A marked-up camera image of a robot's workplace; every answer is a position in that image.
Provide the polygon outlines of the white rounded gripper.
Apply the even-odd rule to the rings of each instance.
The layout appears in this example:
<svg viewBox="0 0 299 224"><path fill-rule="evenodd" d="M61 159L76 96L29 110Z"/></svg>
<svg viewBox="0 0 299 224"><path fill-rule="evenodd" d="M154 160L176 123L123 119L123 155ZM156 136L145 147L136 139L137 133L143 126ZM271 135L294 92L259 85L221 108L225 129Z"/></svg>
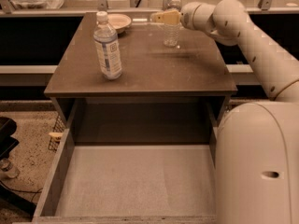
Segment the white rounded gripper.
<svg viewBox="0 0 299 224"><path fill-rule="evenodd" d="M210 33L215 27L212 15L214 6L207 3L191 2L182 7L180 13L175 9L156 12L150 16L153 22L169 25L181 24L190 30Z"/></svg>

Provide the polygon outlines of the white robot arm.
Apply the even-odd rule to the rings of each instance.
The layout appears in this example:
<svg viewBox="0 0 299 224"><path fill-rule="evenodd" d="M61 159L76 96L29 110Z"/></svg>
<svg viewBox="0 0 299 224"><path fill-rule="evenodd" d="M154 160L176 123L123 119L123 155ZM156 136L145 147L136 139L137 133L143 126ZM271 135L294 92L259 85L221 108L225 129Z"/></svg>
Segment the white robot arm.
<svg viewBox="0 0 299 224"><path fill-rule="evenodd" d="M299 61L237 0L152 14L237 45L268 99L232 109L216 145L217 224L299 224Z"/></svg>

